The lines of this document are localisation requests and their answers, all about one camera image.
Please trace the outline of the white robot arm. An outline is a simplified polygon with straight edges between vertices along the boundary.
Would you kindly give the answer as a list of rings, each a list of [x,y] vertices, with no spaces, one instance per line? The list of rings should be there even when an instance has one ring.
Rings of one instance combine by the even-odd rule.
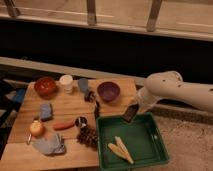
[[[151,74],[144,80],[124,116],[132,120],[139,110],[146,112],[162,99],[181,101],[213,113],[213,84],[184,82],[176,71]]]

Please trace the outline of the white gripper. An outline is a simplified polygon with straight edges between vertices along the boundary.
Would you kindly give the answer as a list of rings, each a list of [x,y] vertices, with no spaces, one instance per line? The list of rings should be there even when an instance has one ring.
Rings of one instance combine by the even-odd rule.
[[[158,97],[152,95],[145,87],[143,87],[137,91],[136,100],[131,100],[127,109],[135,108],[139,105],[139,110],[136,113],[136,116],[139,116],[153,108],[158,101]]]

